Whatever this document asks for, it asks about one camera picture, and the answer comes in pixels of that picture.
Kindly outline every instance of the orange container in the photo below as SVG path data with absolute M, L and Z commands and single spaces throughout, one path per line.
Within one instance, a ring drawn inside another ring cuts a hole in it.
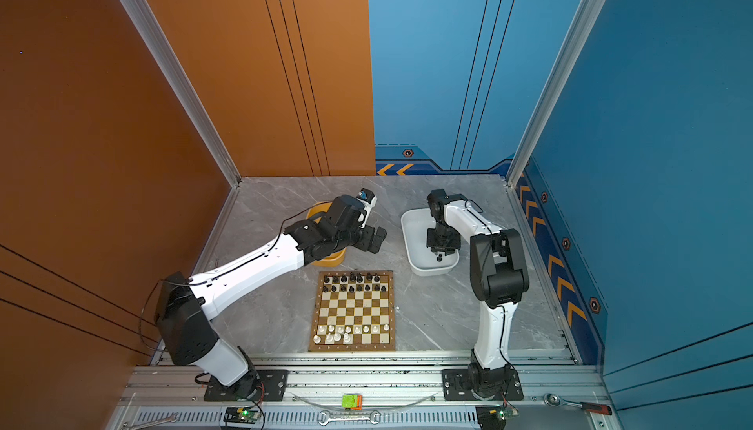
M 309 209 L 309 214 L 306 215 L 306 218 L 310 218 L 311 216 L 315 215 L 318 212 L 326 211 L 327 209 L 329 209 L 331 205 L 332 205 L 331 202 L 326 202 L 324 204 L 314 206 L 312 209 Z M 321 260 L 313 261 L 311 262 L 311 265 L 337 266 L 339 264 L 342 264 L 343 260 L 345 260 L 345 249 L 337 253 L 334 253 L 330 255 L 329 257 L 322 258 Z

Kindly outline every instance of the marble surface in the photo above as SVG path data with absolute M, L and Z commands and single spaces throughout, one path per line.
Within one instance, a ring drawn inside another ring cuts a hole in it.
M 283 218 L 343 193 L 354 196 L 361 188 L 372 190 L 378 198 L 369 224 L 387 229 L 380 253 L 348 248 L 340 266 L 308 265 L 272 280 L 213 321 L 222 338 L 231 345 L 242 346 L 248 353 L 306 352 L 318 293 L 318 272 L 392 270 L 397 350 L 473 348 L 480 308 L 468 279 L 468 245 L 463 242 L 460 261 L 450 273 L 418 276 L 408 264 L 400 217 L 408 209 L 426 207 L 426 195 L 444 188 L 449 194 L 462 193 L 474 199 L 484 209 L 484 215 L 496 224 L 518 228 L 513 207 L 504 194 L 504 183 L 497 175 L 243 179 L 212 255 L 212 264 L 222 265 L 268 242 L 278 232 Z M 530 258 L 526 259 L 532 271 Z M 564 348 L 566 341 L 555 325 L 554 312 L 538 276 L 534 273 L 529 276 L 530 288 L 513 319 L 510 348 Z

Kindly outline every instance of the orange wall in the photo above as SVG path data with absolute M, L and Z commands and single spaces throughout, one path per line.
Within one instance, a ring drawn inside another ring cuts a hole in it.
M 373 175 L 368 0 L 147 1 L 241 175 Z
M 0 0 L 0 22 L 0 244 L 92 292 L 0 248 L 0 426 L 95 430 L 229 188 L 118 0 Z

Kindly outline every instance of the ratchet handle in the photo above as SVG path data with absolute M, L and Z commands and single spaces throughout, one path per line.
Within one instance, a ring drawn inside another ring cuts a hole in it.
M 611 415 L 611 407 L 604 404 L 594 404 L 591 402 L 581 402 L 580 406 L 587 412 L 593 412 L 594 414 Z

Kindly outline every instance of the robotic arm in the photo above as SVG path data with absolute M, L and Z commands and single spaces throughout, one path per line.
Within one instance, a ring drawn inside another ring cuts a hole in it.
M 507 356 L 511 322 L 529 277 L 520 233 L 485 219 L 461 194 L 433 190 L 426 198 L 436 226 L 426 233 L 426 246 L 438 256 L 471 245 L 471 287 L 481 308 L 481 321 L 468 372 L 479 397 L 493 397 L 516 372 Z
M 345 247 L 379 252 L 387 232 L 366 225 L 376 203 L 366 189 L 356 197 L 339 196 L 326 212 L 293 223 L 266 245 L 228 264 L 189 279 L 180 273 L 166 278 L 155 323 L 173 363 L 199 366 L 227 392 L 250 397 L 259 383 L 256 369 L 243 350 L 217 335 L 209 321 L 269 280 Z

